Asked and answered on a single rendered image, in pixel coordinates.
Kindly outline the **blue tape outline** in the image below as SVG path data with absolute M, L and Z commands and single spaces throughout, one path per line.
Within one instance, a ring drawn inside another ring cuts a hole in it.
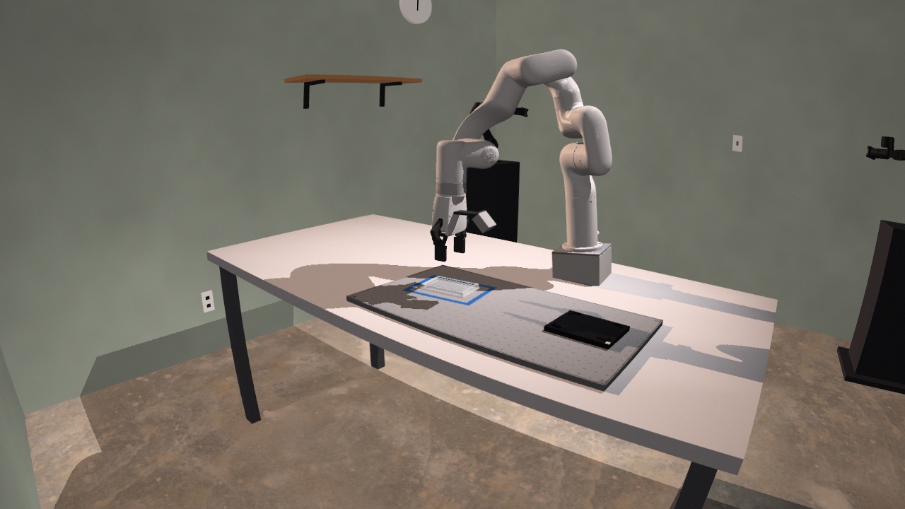
M 414 284 L 414 286 L 410 286 L 409 288 L 405 288 L 403 291 L 404 291 L 404 292 L 410 292 L 410 293 L 416 293 L 416 294 L 423 294 L 423 296 L 428 296 L 428 297 L 432 297 L 432 298 L 438 298 L 438 299 L 442 299 L 442 300 L 448 300 L 448 302 L 454 302 L 454 303 L 469 305 L 469 304 L 472 304 L 473 302 L 476 302 L 476 300 L 479 300 L 479 298 L 484 297 L 485 294 L 487 294 L 487 293 L 489 293 L 489 292 L 491 292 L 491 291 L 493 291 L 493 290 L 495 289 L 495 287 L 492 287 L 492 286 L 483 286 L 483 287 L 487 287 L 487 288 L 489 288 L 489 289 L 488 289 L 486 292 L 483 292 L 482 294 L 479 294 L 479 296 L 477 296 L 476 298 L 473 298 L 473 299 L 471 300 L 471 302 L 466 302 L 466 303 L 465 303 L 465 302 L 457 302 L 456 300 L 451 300 L 451 299 L 448 299 L 448 298 L 442 298 L 442 297 L 438 297 L 438 296 L 432 296 L 432 294 L 425 294 L 425 293 L 410 291 L 411 288 L 414 288 L 414 287 L 416 287 L 416 286 L 420 286 L 420 284 L 424 283 L 425 281 L 429 281 L 429 280 L 431 280 L 431 279 L 433 279 L 434 277 L 437 277 L 437 276 L 438 276 L 438 275 L 432 275 L 432 276 L 429 277 L 428 279 L 423 280 L 423 281 L 420 281 L 419 283 Z

